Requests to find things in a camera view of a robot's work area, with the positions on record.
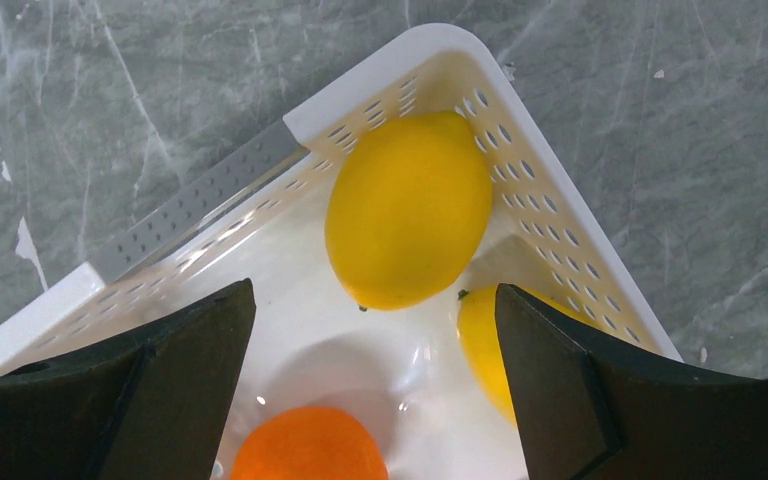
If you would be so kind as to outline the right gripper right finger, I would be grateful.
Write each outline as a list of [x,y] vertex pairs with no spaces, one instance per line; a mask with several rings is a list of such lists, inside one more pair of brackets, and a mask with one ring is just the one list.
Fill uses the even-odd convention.
[[532,479],[768,479],[768,378],[691,366],[502,284],[495,322]]

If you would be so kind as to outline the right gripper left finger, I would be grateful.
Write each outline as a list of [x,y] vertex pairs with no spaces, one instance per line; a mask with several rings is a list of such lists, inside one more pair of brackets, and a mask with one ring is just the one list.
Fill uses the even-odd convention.
[[250,280],[0,376],[0,479],[206,479],[256,312]]

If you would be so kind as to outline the orange fruit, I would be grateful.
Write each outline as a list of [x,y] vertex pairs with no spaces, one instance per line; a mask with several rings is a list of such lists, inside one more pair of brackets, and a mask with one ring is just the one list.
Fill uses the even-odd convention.
[[231,479],[387,479],[375,439],[355,417],[326,406],[287,410],[241,445]]

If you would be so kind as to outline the white perforated plastic basket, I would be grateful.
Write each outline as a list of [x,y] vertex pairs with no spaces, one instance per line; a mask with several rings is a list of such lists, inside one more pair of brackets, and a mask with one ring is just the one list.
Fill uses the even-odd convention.
[[523,479],[471,374],[463,290],[514,283],[679,354],[487,47],[414,27],[341,75],[0,326],[0,375],[238,279],[257,317],[212,475],[279,412],[332,405],[393,479]]

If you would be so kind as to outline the yellow fruit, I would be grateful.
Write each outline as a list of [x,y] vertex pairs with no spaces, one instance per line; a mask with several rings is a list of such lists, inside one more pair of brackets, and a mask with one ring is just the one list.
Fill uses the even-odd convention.
[[448,288],[487,228],[493,182],[453,111],[388,121],[339,171],[324,223],[339,283],[361,307],[397,310]]

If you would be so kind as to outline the yellow mango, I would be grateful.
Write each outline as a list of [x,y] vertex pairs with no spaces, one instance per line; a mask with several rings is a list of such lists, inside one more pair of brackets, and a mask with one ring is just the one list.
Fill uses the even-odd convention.
[[459,294],[457,336],[467,364],[483,393],[513,426],[517,425],[495,321],[499,284]]

